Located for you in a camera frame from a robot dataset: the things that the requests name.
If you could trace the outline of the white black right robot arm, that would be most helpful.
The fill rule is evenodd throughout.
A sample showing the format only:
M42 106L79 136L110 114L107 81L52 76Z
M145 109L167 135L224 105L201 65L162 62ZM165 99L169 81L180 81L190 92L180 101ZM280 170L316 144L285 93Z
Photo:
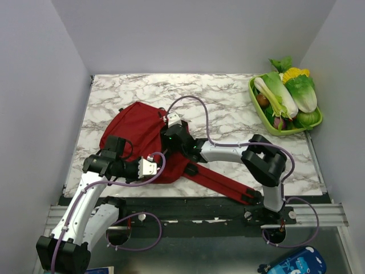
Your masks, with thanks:
M163 149L179 152L194 163L233 162L246 166L263 186L263 219L274 224L283 217L283 191L280 177L286 168L287 156L266 138L255 134L248 145L212 144L207 138L193 138L187 124L164 126L160 131Z

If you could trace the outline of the red student backpack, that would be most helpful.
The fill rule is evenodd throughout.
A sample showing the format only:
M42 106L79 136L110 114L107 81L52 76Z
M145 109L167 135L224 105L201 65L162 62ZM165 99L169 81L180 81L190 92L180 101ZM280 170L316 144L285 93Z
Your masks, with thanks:
M165 114L165 110L141 102L131 104L121 110L107 126L99 148L102 150L108 136L112 135L131 142L123 152L123 157L129 162L139 156L146 157L153 152L161 152L163 146L160 130L165 126L162 119ZM166 159L162 175L154 181L156 184L171 184L187 178L245 205L256 205L261 200L260 192L194 163L179 152L166 156Z

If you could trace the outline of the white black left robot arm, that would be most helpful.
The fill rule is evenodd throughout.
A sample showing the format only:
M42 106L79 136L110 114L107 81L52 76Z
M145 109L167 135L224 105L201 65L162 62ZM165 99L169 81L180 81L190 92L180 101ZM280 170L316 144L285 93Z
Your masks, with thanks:
M103 148L83 162L83 174L63 217L49 236L36 243L40 264L51 273L84 273L91 258L91 244L84 233L98 198L110 179L138 177L138 163L127 160L133 150L130 140L109 136Z

